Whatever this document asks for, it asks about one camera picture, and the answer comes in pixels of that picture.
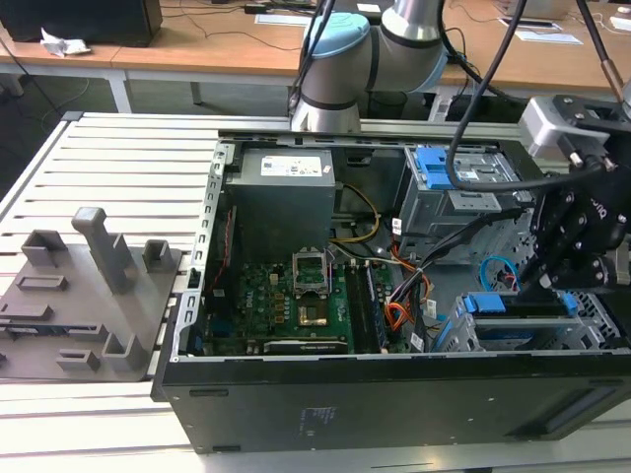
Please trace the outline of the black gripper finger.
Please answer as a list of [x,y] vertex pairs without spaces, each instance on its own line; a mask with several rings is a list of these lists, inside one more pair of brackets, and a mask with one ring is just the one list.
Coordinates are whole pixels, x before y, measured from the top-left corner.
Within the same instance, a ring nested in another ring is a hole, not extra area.
[[611,293],[617,289],[614,265],[604,254],[570,251],[545,264],[541,286],[555,291]]
[[551,189],[538,196],[530,222],[534,236],[533,255],[521,272],[523,294],[546,294],[551,289],[541,286],[545,264],[572,249],[572,188]]

